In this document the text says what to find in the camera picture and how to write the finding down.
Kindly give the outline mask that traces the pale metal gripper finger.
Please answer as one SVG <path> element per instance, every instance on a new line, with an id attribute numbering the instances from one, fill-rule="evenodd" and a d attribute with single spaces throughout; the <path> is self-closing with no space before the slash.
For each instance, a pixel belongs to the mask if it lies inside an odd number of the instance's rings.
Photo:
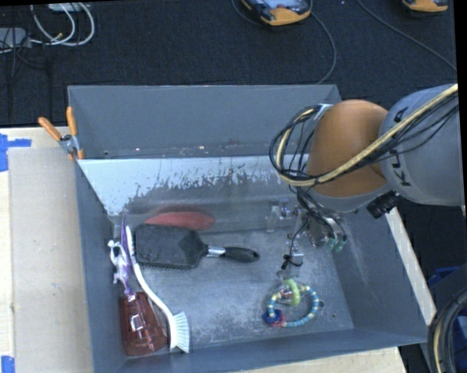
<path id="1" fill-rule="evenodd" d="M 266 231 L 273 232 L 278 228 L 280 221 L 289 220 L 292 217 L 293 210 L 289 200 L 279 200 L 269 202 L 268 212 L 265 219 Z"/>
<path id="2" fill-rule="evenodd" d="M 293 252 L 283 255 L 280 270 L 276 273 L 279 279 L 297 279 L 303 266 L 304 253 Z"/>

